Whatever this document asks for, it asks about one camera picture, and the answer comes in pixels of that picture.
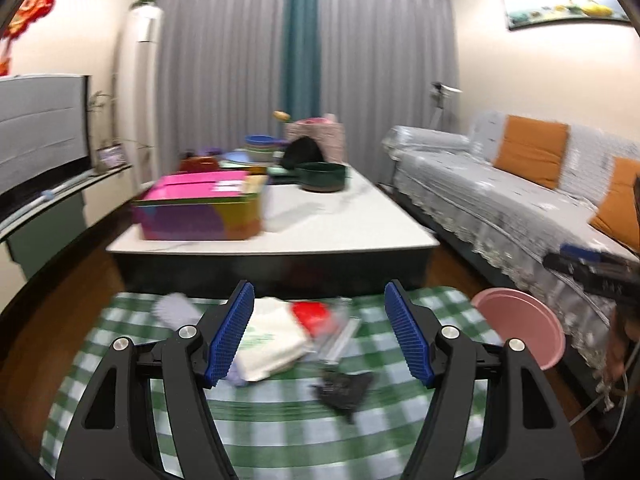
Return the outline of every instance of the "colorful box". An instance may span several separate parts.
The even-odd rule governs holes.
[[[265,175],[182,173],[159,179],[134,204],[147,240],[245,240],[262,230]]]

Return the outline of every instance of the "pink bucket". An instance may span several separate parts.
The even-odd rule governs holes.
[[[562,358],[562,326],[549,307],[533,296],[513,288],[488,288],[476,294],[471,304],[504,341],[522,339],[543,370]]]

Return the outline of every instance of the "orange pillow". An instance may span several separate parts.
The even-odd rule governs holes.
[[[640,251],[640,233],[634,195],[634,183],[636,176],[640,174],[640,162],[617,156],[615,163],[609,192],[589,224],[609,238],[628,245],[635,251]]]
[[[569,127],[509,116],[494,168],[555,189],[560,179]]]

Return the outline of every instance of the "pink bag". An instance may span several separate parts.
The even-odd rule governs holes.
[[[293,142],[300,137],[311,137],[320,147],[324,160],[345,164],[347,162],[344,145],[344,126],[323,118],[305,119],[287,123],[286,138]]]

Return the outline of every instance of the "checkered tablecloth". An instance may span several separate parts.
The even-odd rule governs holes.
[[[457,290],[435,287],[410,297],[433,309],[442,324],[469,337],[499,343],[482,315]],[[52,476],[73,412],[110,343],[128,336],[136,344],[167,338],[171,331],[150,310],[158,296],[118,294],[105,308],[74,359],[49,413],[40,463]],[[204,311],[214,300],[193,300]],[[241,479],[382,480],[398,478],[414,448],[432,391],[411,377],[385,312],[383,296],[354,298],[362,318],[340,370],[372,370],[376,379],[354,424],[314,399],[318,370],[305,363],[245,388],[227,381],[206,390],[209,409]],[[162,382],[152,381],[154,418],[164,468],[182,476],[166,412]],[[458,473],[474,467],[482,433],[486,384],[476,381],[474,404]]]

